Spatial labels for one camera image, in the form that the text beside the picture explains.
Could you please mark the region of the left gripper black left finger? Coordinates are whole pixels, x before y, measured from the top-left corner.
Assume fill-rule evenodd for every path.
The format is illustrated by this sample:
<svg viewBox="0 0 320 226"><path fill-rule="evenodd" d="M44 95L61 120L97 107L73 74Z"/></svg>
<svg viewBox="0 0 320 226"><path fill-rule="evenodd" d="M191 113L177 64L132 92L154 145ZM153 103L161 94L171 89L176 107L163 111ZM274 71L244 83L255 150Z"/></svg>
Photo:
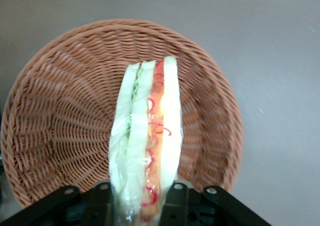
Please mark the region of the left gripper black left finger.
<svg viewBox="0 0 320 226"><path fill-rule="evenodd" d="M0 224L111 225L111 184L102 181L84 193L76 186L63 186Z"/></svg>

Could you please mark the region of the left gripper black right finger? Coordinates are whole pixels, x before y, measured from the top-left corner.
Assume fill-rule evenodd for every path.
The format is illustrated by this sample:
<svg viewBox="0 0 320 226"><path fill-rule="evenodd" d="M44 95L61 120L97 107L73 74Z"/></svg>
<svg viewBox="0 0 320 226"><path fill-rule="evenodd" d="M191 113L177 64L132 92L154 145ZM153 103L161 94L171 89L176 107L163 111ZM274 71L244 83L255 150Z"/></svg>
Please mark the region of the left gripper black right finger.
<svg viewBox="0 0 320 226"><path fill-rule="evenodd" d="M219 186L207 186L197 192L175 181L162 208L162 225L269 226L269 223Z"/></svg>

